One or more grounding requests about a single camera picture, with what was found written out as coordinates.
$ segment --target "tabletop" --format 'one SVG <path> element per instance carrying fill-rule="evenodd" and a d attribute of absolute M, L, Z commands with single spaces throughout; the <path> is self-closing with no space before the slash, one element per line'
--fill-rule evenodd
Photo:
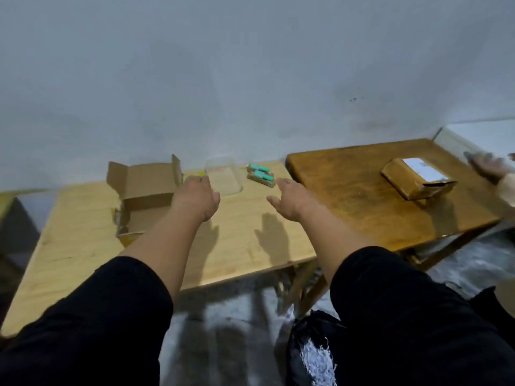
<path fill-rule="evenodd" d="M 281 162 L 261 165 L 276 177 L 290 177 Z M 240 171 L 244 178 L 245 168 Z M 242 192 L 223 196 L 216 214 L 195 237 L 182 289 L 314 259 L 300 224 L 282 218 L 266 201 L 267 195 L 280 194 L 277 186 L 245 179 Z M 105 182 L 61 190 L 3 322 L 3 336 L 14 335 L 36 320 L 123 249 L 111 215 L 117 207 L 118 195 Z"/>
<path fill-rule="evenodd" d="M 380 174 L 392 158 L 420 157 L 457 180 L 442 197 L 407 201 Z M 510 214 L 492 184 L 428 139 L 294 153 L 293 177 L 358 231 L 391 251 L 495 223 Z"/>

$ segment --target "dark wooden table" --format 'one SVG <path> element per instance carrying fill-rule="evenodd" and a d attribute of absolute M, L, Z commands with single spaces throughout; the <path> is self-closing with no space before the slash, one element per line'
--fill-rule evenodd
<path fill-rule="evenodd" d="M 420 157 L 434 163 L 458 182 L 447 195 L 407 201 L 380 174 L 392 158 Z M 286 167 L 351 227 L 393 252 L 461 233 L 449 245 L 415 264 L 427 270 L 507 217 L 507 204 L 492 184 L 468 165 L 428 139 L 379 143 L 290 154 Z M 293 281 L 285 306 L 298 295 L 316 261 Z M 327 291 L 323 278 L 306 294 L 299 313 L 307 311 Z"/>

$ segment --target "teal green object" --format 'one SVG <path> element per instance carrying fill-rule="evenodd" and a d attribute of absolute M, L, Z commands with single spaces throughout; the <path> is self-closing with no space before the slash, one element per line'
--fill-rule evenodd
<path fill-rule="evenodd" d="M 264 172 L 261 172 L 261 171 L 255 171 L 254 172 L 254 176 L 259 177 L 260 179 L 265 179 L 265 180 L 268 180 L 268 181 L 274 181 L 274 178 L 272 176 L 269 176 L 269 175 L 267 175 L 267 174 L 265 174 Z"/>
<path fill-rule="evenodd" d="M 261 172 L 270 172 L 270 169 L 262 167 L 260 165 L 256 164 L 250 164 L 250 169 L 254 169 L 255 171 L 261 171 Z"/>

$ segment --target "black sleeve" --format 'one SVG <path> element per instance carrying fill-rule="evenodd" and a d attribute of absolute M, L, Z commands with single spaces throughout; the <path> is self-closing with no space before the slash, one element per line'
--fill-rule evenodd
<path fill-rule="evenodd" d="M 515 384 L 515 351 L 459 295 L 376 247 L 351 254 L 331 301 L 369 372 L 397 384 Z"/>
<path fill-rule="evenodd" d="M 0 356 L 0 384 L 158 385 L 172 313 L 155 272 L 116 257 L 20 331 Z"/>

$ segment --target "small package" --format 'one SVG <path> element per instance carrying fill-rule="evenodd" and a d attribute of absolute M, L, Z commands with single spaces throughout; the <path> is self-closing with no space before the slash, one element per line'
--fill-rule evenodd
<path fill-rule="evenodd" d="M 170 208 L 171 198 L 182 184 L 181 162 L 175 155 L 171 162 L 133 166 L 111 161 L 106 181 L 121 200 L 120 210 L 113 214 L 116 236 L 129 246 Z"/>
<path fill-rule="evenodd" d="M 421 158 L 394 158 L 381 174 L 407 200 L 425 199 L 447 194 L 456 181 Z"/>

